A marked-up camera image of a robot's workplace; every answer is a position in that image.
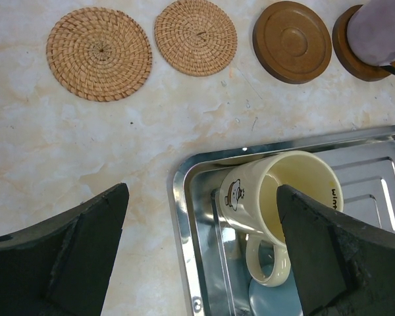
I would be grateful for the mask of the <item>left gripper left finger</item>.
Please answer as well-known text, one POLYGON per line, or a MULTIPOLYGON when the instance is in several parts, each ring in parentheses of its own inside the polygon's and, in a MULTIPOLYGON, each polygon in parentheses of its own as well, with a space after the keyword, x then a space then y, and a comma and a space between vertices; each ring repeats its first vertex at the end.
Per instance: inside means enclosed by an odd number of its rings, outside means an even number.
POLYGON ((100 315, 128 207, 125 183, 0 236, 0 315, 100 315))

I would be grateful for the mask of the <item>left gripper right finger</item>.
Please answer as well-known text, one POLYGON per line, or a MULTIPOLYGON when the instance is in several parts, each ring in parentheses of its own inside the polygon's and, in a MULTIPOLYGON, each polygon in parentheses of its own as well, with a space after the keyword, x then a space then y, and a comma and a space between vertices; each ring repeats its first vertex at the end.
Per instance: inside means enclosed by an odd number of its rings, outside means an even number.
POLYGON ((395 234, 289 185, 276 191, 304 315, 395 315, 395 234))

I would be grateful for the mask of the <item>white cup blue handle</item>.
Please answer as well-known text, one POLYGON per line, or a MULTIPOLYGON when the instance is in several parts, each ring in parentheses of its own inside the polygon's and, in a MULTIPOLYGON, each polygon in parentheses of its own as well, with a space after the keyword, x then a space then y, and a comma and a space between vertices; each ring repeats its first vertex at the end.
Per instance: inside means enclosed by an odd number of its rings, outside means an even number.
POLYGON ((249 287, 250 307, 254 315, 303 315, 294 275, 277 287, 266 287, 252 280, 249 287))

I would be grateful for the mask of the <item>cream yellow cup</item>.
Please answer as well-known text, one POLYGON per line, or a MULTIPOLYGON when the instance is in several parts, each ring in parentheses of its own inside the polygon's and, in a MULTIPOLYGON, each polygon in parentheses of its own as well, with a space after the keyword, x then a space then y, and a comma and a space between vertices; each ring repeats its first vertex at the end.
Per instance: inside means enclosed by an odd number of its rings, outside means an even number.
POLYGON ((331 167, 306 151, 289 151, 232 169, 219 190, 219 206, 227 223, 248 234, 246 264, 259 284, 276 287, 289 277, 291 264, 277 207, 277 188, 292 186, 314 200, 342 211, 341 185, 331 167), (274 264, 266 275, 259 262, 262 242, 273 246, 274 264))

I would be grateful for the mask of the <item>dark wooden coaster front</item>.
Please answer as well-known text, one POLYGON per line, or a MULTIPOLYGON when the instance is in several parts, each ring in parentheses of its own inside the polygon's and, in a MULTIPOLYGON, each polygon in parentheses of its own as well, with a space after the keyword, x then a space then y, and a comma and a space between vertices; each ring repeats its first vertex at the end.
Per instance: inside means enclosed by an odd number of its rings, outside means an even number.
POLYGON ((351 75, 366 82, 376 82, 391 74, 395 75, 395 71, 389 72, 383 67, 364 63, 350 48, 347 39, 348 23, 361 7, 362 5, 354 5, 338 17, 332 29, 332 44, 338 60, 351 75))

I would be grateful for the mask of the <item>dark wooden coaster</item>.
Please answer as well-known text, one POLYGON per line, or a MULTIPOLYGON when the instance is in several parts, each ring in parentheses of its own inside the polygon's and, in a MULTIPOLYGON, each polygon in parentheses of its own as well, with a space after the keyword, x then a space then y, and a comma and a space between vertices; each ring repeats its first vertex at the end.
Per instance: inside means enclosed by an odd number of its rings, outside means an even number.
POLYGON ((320 76, 332 55, 325 23, 294 1, 269 5, 255 23, 252 41, 262 67, 288 84, 304 84, 320 76))
POLYGON ((347 39, 348 23, 361 7, 362 5, 354 5, 338 17, 332 29, 332 44, 338 60, 351 75, 366 82, 376 82, 391 74, 395 75, 395 71, 389 72, 383 67, 364 63, 350 48, 347 39))

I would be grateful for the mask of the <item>woven coaster frilled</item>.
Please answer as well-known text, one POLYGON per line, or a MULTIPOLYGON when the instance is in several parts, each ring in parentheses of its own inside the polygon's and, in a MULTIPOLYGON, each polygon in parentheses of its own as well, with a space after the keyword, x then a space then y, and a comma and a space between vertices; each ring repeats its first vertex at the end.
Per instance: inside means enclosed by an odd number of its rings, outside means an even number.
POLYGON ((46 57, 64 88, 99 102, 132 95, 145 84, 152 67, 144 29, 124 12, 104 7, 64 15, 49 33, 46 57))

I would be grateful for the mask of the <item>dark wooden coaster back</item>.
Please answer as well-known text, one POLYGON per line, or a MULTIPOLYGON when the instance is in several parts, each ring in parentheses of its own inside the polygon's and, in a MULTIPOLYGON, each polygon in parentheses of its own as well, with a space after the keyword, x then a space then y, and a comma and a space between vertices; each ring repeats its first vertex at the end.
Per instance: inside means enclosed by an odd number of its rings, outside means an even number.
POLYGON ((262 67, 288 84, 304 84, 320 76, 332 55, 325 23, 294 1, 269 5, 255 23, 252 41, 262 67))

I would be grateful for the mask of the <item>purple cup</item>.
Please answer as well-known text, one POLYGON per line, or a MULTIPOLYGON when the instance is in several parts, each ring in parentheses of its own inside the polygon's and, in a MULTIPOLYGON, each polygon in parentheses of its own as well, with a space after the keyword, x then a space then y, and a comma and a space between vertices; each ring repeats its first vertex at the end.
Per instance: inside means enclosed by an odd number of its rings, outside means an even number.
POLYGON ((362 5, 349 20, 346 35, 359 60, 395 75, 395 0, 362 5))

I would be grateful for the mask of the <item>woven coaster smooth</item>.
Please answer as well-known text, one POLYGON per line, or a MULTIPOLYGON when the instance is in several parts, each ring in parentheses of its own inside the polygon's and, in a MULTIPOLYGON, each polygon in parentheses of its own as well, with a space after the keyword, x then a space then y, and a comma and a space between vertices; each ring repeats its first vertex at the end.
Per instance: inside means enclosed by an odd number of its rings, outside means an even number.
POLYGON ((166 62, 189 76, 222 71, 238 46, 233 21, 210 1, 171 3, 155 19, 154 38, 166 62))

